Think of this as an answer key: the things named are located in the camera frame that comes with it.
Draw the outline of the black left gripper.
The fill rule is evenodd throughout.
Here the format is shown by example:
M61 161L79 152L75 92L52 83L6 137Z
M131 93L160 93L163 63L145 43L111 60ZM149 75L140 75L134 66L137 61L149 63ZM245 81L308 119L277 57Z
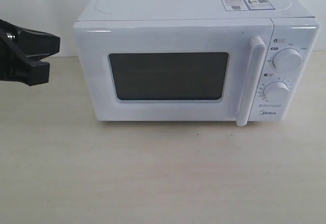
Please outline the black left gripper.
M36 86L49 82L49 63L33 61L59 53L61 38L46 32L17 27L1 19L1 33L6 34L26 55L14 55L1 36L1 81Z

